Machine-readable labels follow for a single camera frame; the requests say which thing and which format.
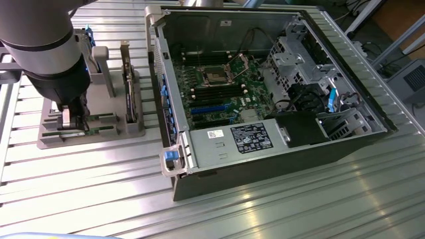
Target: metal panel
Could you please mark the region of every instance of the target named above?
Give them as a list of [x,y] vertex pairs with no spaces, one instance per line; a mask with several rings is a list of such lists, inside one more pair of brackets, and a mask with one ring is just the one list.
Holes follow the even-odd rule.
[[[145,137],[40,150],[32,134],[41,98],[25,77],[20,83],[1,87],[12,97],[0,121],[0,235],[27,231],[129,239],[424,236],[424,130],[370,65],[357,58],[360,54],[344,33],[316,7],[284,8],[302,8],[313,15],[400,132],[337,163],[172,201],[172,184],[160,173],[161,137],[149,101],[141,18],[145,5],[137,0],[103,0],[75,16],[76,26],[89,22],[105,45],[117,47],[121,39],[135,39],[132,62],[143,73],[144,109],[151,111],[144,117],[152,125]],[[111,56],[109,66],[119,67],[117,49],[111,50]]]

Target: sticker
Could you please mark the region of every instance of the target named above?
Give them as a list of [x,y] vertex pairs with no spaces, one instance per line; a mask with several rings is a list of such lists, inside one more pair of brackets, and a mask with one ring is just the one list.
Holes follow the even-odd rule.
[[220,26],[232,26],[232,21],[229,20],[221,21]]
[[213,130],[213,131],[208,131],[208,138],[219,138],[223,137],[224,133],[223,130]]
[[231,128],[237,150],[240,153],[251,153],[267,148],[273,148],[263,123],[249,124]]

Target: motherboard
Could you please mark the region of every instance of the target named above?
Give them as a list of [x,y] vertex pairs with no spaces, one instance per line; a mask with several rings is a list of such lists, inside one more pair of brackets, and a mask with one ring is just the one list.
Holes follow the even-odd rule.
[[253,56],[237,54],[224,64],[201,57],[175,62],[175,73],[192,129],[263,120],[273,103]]

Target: power supply label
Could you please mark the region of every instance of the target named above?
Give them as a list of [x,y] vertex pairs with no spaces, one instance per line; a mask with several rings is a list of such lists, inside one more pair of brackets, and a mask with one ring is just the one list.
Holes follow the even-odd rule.
[[237,150],[240,153],[251,153],[267,148],[273,148],[263,123],[255,123],[231,128]]

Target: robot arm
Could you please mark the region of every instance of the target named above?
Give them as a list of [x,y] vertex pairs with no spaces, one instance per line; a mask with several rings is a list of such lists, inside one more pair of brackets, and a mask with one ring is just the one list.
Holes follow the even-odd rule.
[[93,0],[0,0],[0,41],[39,93],[64,112],[63,129],[87,129],[91,83],[68,12]]

